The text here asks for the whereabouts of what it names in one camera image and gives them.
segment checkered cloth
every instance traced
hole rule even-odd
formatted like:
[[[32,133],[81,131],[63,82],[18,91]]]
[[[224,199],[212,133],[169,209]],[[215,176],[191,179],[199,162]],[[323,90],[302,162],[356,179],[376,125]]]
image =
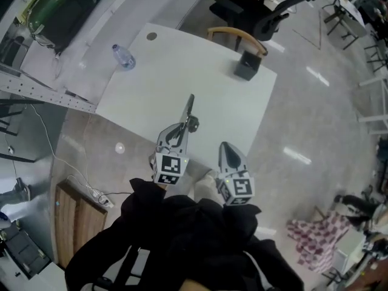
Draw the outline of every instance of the checkered cloth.
[[[287,231],[298,242],[296,251],[301,254],[298,264],[316,273],[329,270],[335,244],[349,228],[349,220],[337,212],[329,212],[325,219],[317,222],[290,221]]]

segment black chair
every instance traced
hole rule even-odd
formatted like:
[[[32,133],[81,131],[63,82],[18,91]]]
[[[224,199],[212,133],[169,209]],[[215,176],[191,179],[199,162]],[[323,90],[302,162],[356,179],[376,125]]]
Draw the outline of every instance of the black chair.
[[[283,13],[303,1],[309,0],[285,0],[272,11],[264,5],[264,0],[215,0],[209,9],[228,26],[243,30],[257,40],[268,41],[278,31],[279,23],[289,17]],[[237,38],[235,50],[240,42],[241,38]]]

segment electrical cable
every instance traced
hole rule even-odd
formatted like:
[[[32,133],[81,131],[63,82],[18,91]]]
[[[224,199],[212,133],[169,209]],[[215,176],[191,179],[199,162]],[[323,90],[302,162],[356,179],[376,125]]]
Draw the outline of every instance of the electrical cable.
[[[105,205],[107,203],[107,201],[105,202],[100,202],[99,199],[105,195],[112,195],[112,194],[115,194],[115,195],[118,195],[118,194],[132,194],[132,192],[112,192],[112,193],[105,193],[105,194],[101,194],[98,198],[98,202],[101,204],[101,205]]]
[[[47,132],[47,127],[46,127],[46,125],[45,125],[45,123],[44,123],[44,121],[43,121],[43,118],[42,118],[42,116],[36,111],[36,108],[34,107],[34,105],[31,104],[31,106],[33,107],[33,109],[34,109],[36,115],[38,115],[39,118],[41,119],[42,125],[43,125],[44,130],[45,130],[45,134],[46,134],[46,137],[47,137],[47,141],[48,141],[48,144],[50,145],[50,149],[51,149],[51,152],[52,152],[54,158],[57,159],[58,161],[64,162],[66,165],[68,165],[68,166],[71,167],[72,169],[76,170],[76,171],[82,176],[82,178],[85,180],[85,182],[86,182],[87,185],[85,186],[84,184],[81,184],[81,183],[79,182],[78,178],[77,178],[75,175],[69,175],[69,176],[67,176],[66,180],[68,180],[68,179],[71,178],[71,177],[74,178],[74,179],[76,179],[77,183],[78,183],[80,186],[83,186],[83,187],[87,188],[87,190],[88,190],[88,192],[89,192],[89,195],[92,197],[92,199],[94,200],[94,202],[98,202],[98,203],[101,204],[101,205],[105,205],[105,204],[107,203],[107,201],[105,201],[104,203],[102,203],[102,202],[99,201],[99,200],[101,199],[101,197],[104,196],[104,195],[112,195],[112,194],[116,194],[116,195],[117,195],[117,194],[132,194],[132,192],[111,192],[111,193],[102,193],[100,190],[94,189],[94,188],[91,187],[91,185],[89,184],[89,182],[88,182],[88,176],[89,176],[89,175],[88,175],[87,154],[86,154],[86,146],[85,146],[85,131],[86,131],[86,128],[87,128],[87,126],[88,126],[88,124],[89,124],[89,122],[90,122],[90,118],[92,117],[90,114],[89,114],[89,119],[88,119],[87,124],[86,124],[85,129],[84,129],[84,132],[83,132],[83,134],[82,134],[83,140],[84,140],[84,153],[85,153],[85,158],[86,158],[86,177],[85,177],[85,176],[84,176],[77,168],[75,168],[74,166],[70,165],[67,161],[65,161],[65,160],[63,160],[63,159],[61,159],[61,158],[58,158],[58,157],[55,155],[54,150],[53,150],[53,147],[52,147],[51,142],[50,142],[50,138],[49,138],[49,136],[48,136],[49,133]],[[90,190],[92,190],[92,191],[94,191],[94,192],[96,192],[96,193],[100,193],[100,196],[98,197],[97,200],[96,200],[95,197],[92,195],[92,193],[90,192]]]
[[[86,188],[88,189],[89,195],[92,197],[92,200],[94,200],[94,202],[97,202],[96,199],[95,199],[95,197],[93,196],[93,194],[90,192],[90,190],[92,190],[92,191],[94,191],[94,192],[96,192],[96,193],[101,193],[101,191],[99,191],[99,190],[97,190],[97,189],[94,189],[94,188],[89,184],[87,178],[86,178],[86,177],[85,177],[85,176],[84,176],[84,175],[83,175],[76,167],[70,165],[67,161],[65,161],[64,159],[58,158],[58,157],[55,155],[54,150],[53,150],[53,146],[52,146],[51,141],[50,141],[50,138],[49,138],[49,136],[48,136],[49,133],[48,133],[48,131],[47,131],[47,127],[46,127],[45,122],[43,121],[42,116],[36,111],[36,108],[34,107],[33,104],[30,104],[30,106],[34,109],[35,114],[41,119],[41,122],[42,122],[44,131],[45,131],[45,134],[46,134],[46,137],[47,137],[47,141],[48,141],[48,144],[49,144],[49,146],[50,146],[51,153],[52,153],[53,157],[54,157],[56,160],[58,160],[58,161],[64,162],[66,165],[68,165],[70,168],[74,169],[76,172],[78,172],[78,173],[81,175],[81,177],[82,177],[82,178],[85,180],[85,182],[86,182],[86,186],[83,185],[83,184],[81,184],[81,183],[79,182],[79,180],[78,180],[75,176],[73,176],[73,175],[70,175],[70,176],[74,177],[74,178],[77,180],[77,182],[78,182],[81,186],[86,187]]]

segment white shelf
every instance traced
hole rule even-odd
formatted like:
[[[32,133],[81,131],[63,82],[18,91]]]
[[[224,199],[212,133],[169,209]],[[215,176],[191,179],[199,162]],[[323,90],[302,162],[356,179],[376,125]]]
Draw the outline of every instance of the white shelf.
[[[186,16],[200,0],[172,0],[152,23],[179,29]]]
[[[24,58],[21,70],[52,89],[64,90],[72,69],[79,64],[99,31],[124,1],[100,0],[59,61],[55,60],[52,49],[34,42]]]

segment wooden chair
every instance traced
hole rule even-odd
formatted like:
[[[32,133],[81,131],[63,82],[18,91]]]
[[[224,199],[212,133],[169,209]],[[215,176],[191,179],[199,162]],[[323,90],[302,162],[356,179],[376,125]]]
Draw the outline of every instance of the wooden chair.
[[[235,47],[235,51],[236,52],[238,50],[239,43],[241,42],[242,39],[244,39],[244,40],[248,41],[249,43],[251,43],[257,49],[258,52],[257,52],[256,55],[259,56],[260,58],[263,58],[263,56],[267,56],[267,54],[268,54],[267,49],[259,41],[257,41],[250,34],[244,32],[244,31],[242,31],[240,29],[233,28],[233,27],[213,27],[213,28],[209,28],[207,30],[207,39],[209,41],[212,41],[213,40],[213,35],[216,32],[217,33],[218,32],[230,33],[231,35],[237,36],[236,47]]]

